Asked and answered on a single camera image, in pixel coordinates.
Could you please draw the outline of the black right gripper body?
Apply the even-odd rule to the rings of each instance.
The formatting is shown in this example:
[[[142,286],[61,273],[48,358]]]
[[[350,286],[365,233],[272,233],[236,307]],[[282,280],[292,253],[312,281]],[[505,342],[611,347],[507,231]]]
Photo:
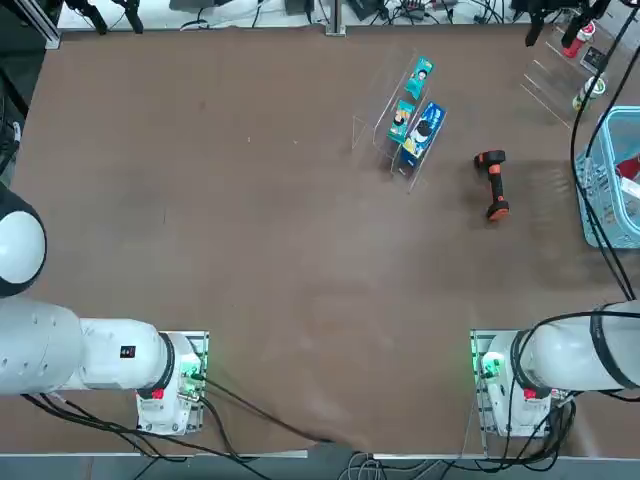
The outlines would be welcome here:
[[[530,15],[548,14],[562,9],[577,9],[585,15],[599,15],[600,2],[579,0],[528,0],[524,2],[524,10]]]

